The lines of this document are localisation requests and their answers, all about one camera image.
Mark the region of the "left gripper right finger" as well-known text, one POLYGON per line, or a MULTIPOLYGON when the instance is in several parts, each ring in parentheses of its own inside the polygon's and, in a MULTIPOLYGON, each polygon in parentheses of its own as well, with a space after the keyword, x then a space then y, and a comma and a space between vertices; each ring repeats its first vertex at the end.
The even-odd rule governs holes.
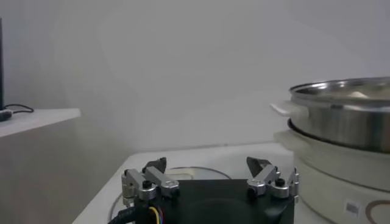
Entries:
POLYGON ((252 178, 247 183, 248 192, 257 198, 270 193, 274 198, 299 197, 299 173, 297 168, 282 172, 266 159, 247 157, 252 178))

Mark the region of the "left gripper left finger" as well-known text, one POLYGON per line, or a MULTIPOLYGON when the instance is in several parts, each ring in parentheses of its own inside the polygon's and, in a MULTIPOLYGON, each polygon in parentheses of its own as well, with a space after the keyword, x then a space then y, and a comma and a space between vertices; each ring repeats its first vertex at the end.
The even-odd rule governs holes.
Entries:
POLYGON ((131 207, 137 198, 152 201, 158 197, 175 200, 180 195, 180 184, 165 174, 166 158, 149 161, 139 172, 126 169, 121 175, 122 202, 131 207))

